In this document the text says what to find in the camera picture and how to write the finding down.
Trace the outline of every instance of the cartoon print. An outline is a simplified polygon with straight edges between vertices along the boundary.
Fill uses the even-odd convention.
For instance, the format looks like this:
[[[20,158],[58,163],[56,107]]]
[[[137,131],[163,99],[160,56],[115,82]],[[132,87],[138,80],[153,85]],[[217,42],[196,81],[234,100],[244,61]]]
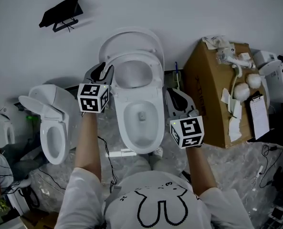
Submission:
[[[183,206],[183,211],[184,211],[183,217],[179,221],[171,221],[169,219],[168,213],[167,213],[167,201],[166,200],[160,200],[160,201],[157,202],[157,218],[156,218],[156,220],[152,224],[147,224],[140,217],[140,213],[141,213],[141,211],[143,209],[144,203],[147,200],[147,196],[144,195],[144,193],[145,193],[144,191],[141,191],[141,190],[136,191],[135,190],[134,192],[136,194],[138,194],[139,196],[143,197],[142,201],[139,204],[138,212],[137,212],[137,219],[138,219],[138,221],[139,221],[139,223],[141,224],[142,227],[144,227],[144,228],[151,228],[151,227],[155,226],[159,222],[160,214],[161,214],[161,207],[162,206],[163,206],[163,210],[164,210],[163,214],[165,216],[165,220],[170,225],[178,226],[178,225],[180,225],[181,223],[183,223],[186,220],[186,218],[188,216],[188,207],[187,207],[185,201],[181,197],[187,192],[187,189],[183,188],[182,186],[180,186],[178,184],[176,184],[175,186],[171,186],[171,185],[172,185],[172,182],[168,182],[168,183],[165,184],[166,187],[164,187],[162,185],[162,186],[160,186],[158,188],[162,188],[162,189],[166,188],[166,189],[178,190],[177,191],[178,195],[176,195],[176,197],[178,198],[180,204]]]

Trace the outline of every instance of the black cable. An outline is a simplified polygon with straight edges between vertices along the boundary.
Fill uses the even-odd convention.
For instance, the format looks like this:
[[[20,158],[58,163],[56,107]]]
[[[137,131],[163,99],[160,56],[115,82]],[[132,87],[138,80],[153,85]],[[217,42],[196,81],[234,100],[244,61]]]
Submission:
[[[40,174],[38,174],[37,172],[35,172],[35,174],[37,174],[41,179],[43,179],[44,182],[48,183],[51,187],[53,187],[55,190],[58,190],[60,193],[62,193],[59,189],[57,189],[55,186],[51,185],[49,182],[47,182],[44,178],[41,177]]]
[[[268,160],[267,156],[268,156],[268,154],[269,154],[270,151],[274,151],[274,150],[276,150],[276,149],[281,149],[281,152],[280,152],[279,156],[276,158],[275,162],[266,170],[266,168],[267,168],[267,166],[268,166],[268,163],[269,163],[269,160]],[[261,179],[261,181],[260,181],[260,184],[259,184],[259,187],[260,187],[260,188],[265,188],[266,186],[268,186],[268,185],[270,185],[270,184],[272,183],[272,181],[269,181],[269,182],[266,183],[265,186],[263,186],[263,187],[261,186],[261,183],[262,183],[263,179],[265,178],[265,176],[267,175],[267,173],[270,171],[270,169],[276,164],[276,162],[277,162],[278,159],[280,158],[281,154],[283,154],[283,148],[277,148],[277,147],[271,147],[271,148],[269,148],[269,146],[267,146],[267,145],[264,145],[264,146],[262,147],[262,155],[266,158],[266,162],[267,162],[267,163],[266,163],[266,167],[265,167],[264,172],[263,172],[263,173],[260,173],[261,175],[264,174],[264,176],[262,177],[262,179]]]
[[[270,152],[270,147],[269,147],[268,145],[263,145],[261,154],[262,154],[262,156],[265,157],[265,159],[266,159],[266,166],[265,166],[264,171],[263,171],[262,173],[260,173],[260,175],[263,175],[263,174],[265,174],[265,172],[266,172],[267,166],[268,166],[268,164],[269,164],[269,160],[268,160],[268,158],[267,158],[269,152]]]
[[[109,163],[111,164],[113,181],[111,181],[111,185],[110,185],[110,187],[109,187],[109,192],[112,193],[112,188],[113,188],[113,186],[116,186],[117,183],[118,183],[117,177],[116,177],[116,175],[115,175],[115,173],[114,173],[114,167],[113,167],[112,161],[111,161],[111,159],[110,159],[110,157],[109,157],[109,151],[108,151],[108,147],[107,147],[107,142],[106,142],[103,138],[101,138],[101,137],[99,137],[99,136],[98,136],[98,138],[101,139],[101,140],[104,142],[104,144],[105,144],[105,150],[106,150],[106,153],[107,153],[107,157],[108,157]]]
[[[41,172],[43,172],[43,173],[45,173],[46,175],[50,176],[48,173],[42,171],[40,168],[38,168],[38,170],[41,171]],[[50,177],[51,177],[52,181],[54,181],[54,183],[59,186],[60,189],[66,190],[65,188],[62,188],[62,187],[53,179],[52,176],[50,176]]]

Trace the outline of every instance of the cardboard box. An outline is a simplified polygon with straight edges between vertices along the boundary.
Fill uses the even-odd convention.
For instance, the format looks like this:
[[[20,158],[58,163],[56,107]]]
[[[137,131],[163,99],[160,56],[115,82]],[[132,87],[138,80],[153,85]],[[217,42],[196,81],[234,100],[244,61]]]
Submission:
[[[248,52],[252,58],[248,44],[235,43],[236,55]],[[234,69],[227,64],[219,64],[216,59],[217,50],[208,50],[204,42],[200,41],[194,49],[184,67],[185,93],[192,97],[204,123],[204,143],[227,148],[232,145],[253,138],[252,125],[249,123],[245,103],[242,103],[242,119],[240,122],[241,138],[231,142],[228,136],[231,114],[227,105],[221,101],[223,88],[231,92],[232,81],[235,77]],[[245,82],[249,73],[258,70],[242,69],[243,76],[236,84]],[[260,91],[265,96],[264,88],[251,89],[251,94]]]
[[[48,216],[41,219],[34,229],[53,229],[56,225],[59,213],[51,212]]]

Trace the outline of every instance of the open toilet lid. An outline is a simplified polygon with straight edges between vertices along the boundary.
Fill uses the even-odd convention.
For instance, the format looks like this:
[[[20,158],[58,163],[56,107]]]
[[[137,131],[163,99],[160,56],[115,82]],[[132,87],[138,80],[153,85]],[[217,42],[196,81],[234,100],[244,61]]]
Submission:
[[[144,52],[156,57],[162,68],[161,84],[163,85],[163,74],[165,58],[159,38],[149,29],[141,27],[124,27],[113,31],[103,39],[99,50],[99,62],[108,62],[119,56]],[[105,72],[110,65],[106,64]]]
[[[62,113],[52,106],[43,104],[40,101],[28,96],[20,96],[18,100],[25,108],[40,115],[41,117],[59,121],[63,120]]]

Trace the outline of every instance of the toilet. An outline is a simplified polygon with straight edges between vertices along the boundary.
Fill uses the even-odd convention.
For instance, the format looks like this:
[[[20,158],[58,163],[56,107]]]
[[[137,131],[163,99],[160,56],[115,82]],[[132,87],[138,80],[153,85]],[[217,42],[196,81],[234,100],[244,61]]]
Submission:
[[[50,163],[62,163],[77,145],[81,112],[77,100],[68,91],[53,84],[32,88],[20,103],[41,116],[42,150]]]
[[[283,103],[283,62],[272,52],[259,51],[254,55],[255,64],[266,93],[266,105]]]
[[[138,154],[155,151],[165,130],[159,38],[144,28],[118,29],[103,40],[99,62],[106,62],[104,73],[115,68],[111,93],[124,144]]]
[[[4,104],[0,109],[0,147],[26,142],[32,135],[32,123],[27,120],[27,113],[11,103]]]

